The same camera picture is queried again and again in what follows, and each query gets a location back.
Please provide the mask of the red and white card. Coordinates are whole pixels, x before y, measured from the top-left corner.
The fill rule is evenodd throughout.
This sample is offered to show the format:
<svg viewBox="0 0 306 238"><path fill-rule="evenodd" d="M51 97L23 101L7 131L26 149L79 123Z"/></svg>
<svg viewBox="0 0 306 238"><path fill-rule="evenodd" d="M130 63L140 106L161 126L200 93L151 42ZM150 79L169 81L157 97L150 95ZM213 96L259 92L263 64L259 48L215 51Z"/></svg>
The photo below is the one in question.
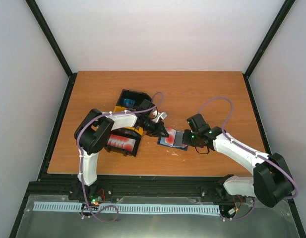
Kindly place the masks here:
<svg viewBox="0 0 306 238"><path fill-rule="evenodd" d="M174 145L174 142L175 142L175 136L176 136L176 130L171 128L171 127L168 127L167 128L167 133L168 133L168 137L165 137L165 143L169 146L173 146Z"/></svg>

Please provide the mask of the blue card holder wallet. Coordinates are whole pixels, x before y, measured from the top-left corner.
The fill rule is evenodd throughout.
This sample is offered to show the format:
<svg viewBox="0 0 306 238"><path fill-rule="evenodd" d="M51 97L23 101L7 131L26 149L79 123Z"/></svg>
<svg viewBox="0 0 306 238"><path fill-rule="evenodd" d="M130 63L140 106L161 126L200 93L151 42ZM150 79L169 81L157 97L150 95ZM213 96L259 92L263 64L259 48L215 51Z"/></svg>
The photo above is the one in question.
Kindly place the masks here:
<svg viewBox="0 0 306 238"><path fill-rule="evenodd" d="M188 146L186 144L183 144L183 131L178 131L175 130L171 127L166 128L167 133L169 134L169 137L159 137L157 144L170 147L170 148L175 148L179 150L188 150Z"/></svg>

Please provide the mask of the black bin with blue cards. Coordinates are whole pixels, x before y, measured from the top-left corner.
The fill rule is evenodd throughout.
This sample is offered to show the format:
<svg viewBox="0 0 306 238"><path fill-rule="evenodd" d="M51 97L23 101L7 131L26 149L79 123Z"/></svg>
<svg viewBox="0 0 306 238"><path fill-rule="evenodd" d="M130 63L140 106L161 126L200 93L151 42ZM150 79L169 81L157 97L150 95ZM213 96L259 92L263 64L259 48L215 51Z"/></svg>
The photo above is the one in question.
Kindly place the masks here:
<svg viewBox="0 0 306 238"><path fill-rule="evenodd" d="M135 104L132 108L138 107L144 100L148 100L150 102L152 101L152 98L144 92L122 89L119 99L117 100L116 106L123 107L122 103L124 98L135 100Z"/></svg>

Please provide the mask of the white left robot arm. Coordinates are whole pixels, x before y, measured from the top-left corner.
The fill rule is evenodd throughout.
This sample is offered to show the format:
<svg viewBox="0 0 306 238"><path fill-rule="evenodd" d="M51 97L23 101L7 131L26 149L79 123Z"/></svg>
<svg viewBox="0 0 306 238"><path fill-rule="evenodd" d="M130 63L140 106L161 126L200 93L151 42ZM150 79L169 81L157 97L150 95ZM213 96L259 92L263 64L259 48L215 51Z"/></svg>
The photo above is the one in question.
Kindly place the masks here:
<svg viewBox="0 0 306 238"><path fill-rule="evenodd" d="M159 112L149 100L144 100L136 109L123 109L120 112L92 109L74 133L79 152L80 194L88 200L96 196L97 187L93 183L97 180L98 156L107 145L112 131L141 127L151 137L169 137L163 122L166 117L167 114Z"/></svg>

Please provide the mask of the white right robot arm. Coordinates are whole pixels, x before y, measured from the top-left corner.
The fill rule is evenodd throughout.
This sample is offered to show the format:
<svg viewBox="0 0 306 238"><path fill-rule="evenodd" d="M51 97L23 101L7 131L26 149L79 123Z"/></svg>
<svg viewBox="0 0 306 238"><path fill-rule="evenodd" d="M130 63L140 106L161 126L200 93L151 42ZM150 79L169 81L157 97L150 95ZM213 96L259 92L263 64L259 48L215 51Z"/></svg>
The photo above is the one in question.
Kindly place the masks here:
<svg viewBox="0 0 306 238"><path fill-rule="evenodd" d="M194 148L206 147L234 160L250 177L231 176L223 182L229 195L254 197L267 207L274 207L283 199L289 199L297 186L283 156L254 150L233 138L220 127L210 127L201 114L187 120L189 129L184 131L183 143Z"/></svg>

